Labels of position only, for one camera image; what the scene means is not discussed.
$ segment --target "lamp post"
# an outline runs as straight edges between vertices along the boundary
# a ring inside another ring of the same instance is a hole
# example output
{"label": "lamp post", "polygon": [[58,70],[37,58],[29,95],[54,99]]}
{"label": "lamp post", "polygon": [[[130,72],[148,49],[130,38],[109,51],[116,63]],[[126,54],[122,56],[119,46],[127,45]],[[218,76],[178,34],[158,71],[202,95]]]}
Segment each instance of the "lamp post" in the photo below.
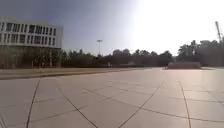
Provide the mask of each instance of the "lamp post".
{"label": "lamp post", "polygon": [[103,42],[103,40],[97,40],[96,42],[99,43],[99,55],[100,55],[100,43]]}

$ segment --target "white building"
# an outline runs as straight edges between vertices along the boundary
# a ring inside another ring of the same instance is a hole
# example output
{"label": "white building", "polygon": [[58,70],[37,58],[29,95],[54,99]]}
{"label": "white building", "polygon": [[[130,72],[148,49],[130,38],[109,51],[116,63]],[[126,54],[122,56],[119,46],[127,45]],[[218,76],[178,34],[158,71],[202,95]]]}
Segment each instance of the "white building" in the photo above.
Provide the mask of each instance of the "white building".
{"label": "white building", "polygon": [[0,46],[61,48],[63,27],[0,17]]}

